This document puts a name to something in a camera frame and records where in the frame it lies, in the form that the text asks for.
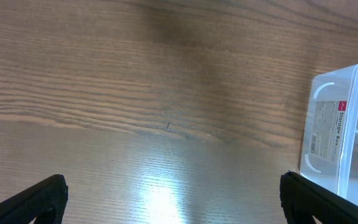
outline table top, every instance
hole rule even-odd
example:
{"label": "table top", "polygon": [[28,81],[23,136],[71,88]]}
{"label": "table top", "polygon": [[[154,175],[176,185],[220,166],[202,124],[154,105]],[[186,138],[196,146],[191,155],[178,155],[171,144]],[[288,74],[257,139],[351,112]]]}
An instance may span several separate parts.
{"label": "table top", "polygon": [[358,1],[0,0],[0,202],[64,223],[285,223],[311,79],[358,63]]}

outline white label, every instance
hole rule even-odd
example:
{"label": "white label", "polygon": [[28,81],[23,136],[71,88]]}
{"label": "white label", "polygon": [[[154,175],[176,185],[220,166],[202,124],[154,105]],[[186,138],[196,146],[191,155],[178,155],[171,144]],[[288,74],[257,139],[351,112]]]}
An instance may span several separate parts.
{"label": "white label", "polygon": [[309,153],[336,162],[341,150],[346,101],[318,101],[314,112]]}

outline clear plastic box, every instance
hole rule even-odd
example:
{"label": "clear plastic box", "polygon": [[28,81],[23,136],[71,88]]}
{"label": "clear plastic box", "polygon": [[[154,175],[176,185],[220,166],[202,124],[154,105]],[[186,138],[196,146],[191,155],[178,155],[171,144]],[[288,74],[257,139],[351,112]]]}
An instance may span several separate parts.
{"label": "clear plastic box", "polygon": [[358,65],[313,79],[300,172],[358,205]]}

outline brown wood grain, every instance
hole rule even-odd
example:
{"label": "brown wood grain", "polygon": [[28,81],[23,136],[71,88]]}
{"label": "brown wood grain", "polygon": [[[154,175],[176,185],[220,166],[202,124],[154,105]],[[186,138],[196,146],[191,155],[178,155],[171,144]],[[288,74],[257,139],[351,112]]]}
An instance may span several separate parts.
{"label": "brown wood grain", "polygon": [[358,1],[0,1],[0,201],[61,173],[65,223],[284,223],[311,79],[356,63]]}

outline red label section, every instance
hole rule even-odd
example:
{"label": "red label section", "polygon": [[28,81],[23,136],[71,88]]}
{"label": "red label section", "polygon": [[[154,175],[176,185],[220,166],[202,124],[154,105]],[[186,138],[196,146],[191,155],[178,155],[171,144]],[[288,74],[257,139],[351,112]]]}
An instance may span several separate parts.
{"label": "red label section", "polygon": [[345,111],[346,110],[346,101],[340,101],[338,106],[338,111]]}

